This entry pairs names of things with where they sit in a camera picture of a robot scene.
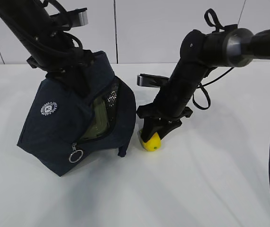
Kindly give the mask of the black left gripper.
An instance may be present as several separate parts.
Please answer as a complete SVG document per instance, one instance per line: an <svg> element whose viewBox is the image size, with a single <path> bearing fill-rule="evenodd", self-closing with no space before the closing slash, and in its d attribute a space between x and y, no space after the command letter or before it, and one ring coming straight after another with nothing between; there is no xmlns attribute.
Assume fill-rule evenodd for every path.
<svg viewBox="0 0 270 227"><path fill-rule="evenodd" d="M38 63L33 56L27 59L27 63L32 68L40 68L48 73L66 73L66 84L73 89L79 96L87 97L90 87L86 80L85 69L95 62L95 54L91 50L82 48L69 49L67 57L59 57L51 60L45 66Z"/></svg>

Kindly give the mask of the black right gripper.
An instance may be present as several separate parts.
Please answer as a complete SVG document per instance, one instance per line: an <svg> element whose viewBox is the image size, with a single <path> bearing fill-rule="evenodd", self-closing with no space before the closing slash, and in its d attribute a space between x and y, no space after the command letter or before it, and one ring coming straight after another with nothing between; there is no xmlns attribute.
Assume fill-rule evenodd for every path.
<svg viewBox="0 0 270 227"><path fill-rule="evenodd" d="M182 125L181 118L191 117L193 111L189 107L185 107L178 116L171 116L161 112L153 105L141 105L136 113L140 119L144 119L141 138L149 140L158 130L160 130L160 139L163 139Z"/></svg>

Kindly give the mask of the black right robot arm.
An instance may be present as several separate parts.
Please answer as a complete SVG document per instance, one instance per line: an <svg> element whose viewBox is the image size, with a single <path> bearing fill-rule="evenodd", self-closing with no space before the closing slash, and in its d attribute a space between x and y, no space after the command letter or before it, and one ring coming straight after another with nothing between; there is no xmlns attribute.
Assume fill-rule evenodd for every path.
<svg viewBox="0 0 270 227"><path fill-rule="evenodd" d="M187 106L201 81L218 67L240 68L254 59L270 60L270 29L253 34L246 28L203 34L194 29L180 47L180 59L171 76L139 74L141 87L158 87L154 100L138 107L144 120L141 139L147 142L155 133L162 139L189 118Z"/></svg>

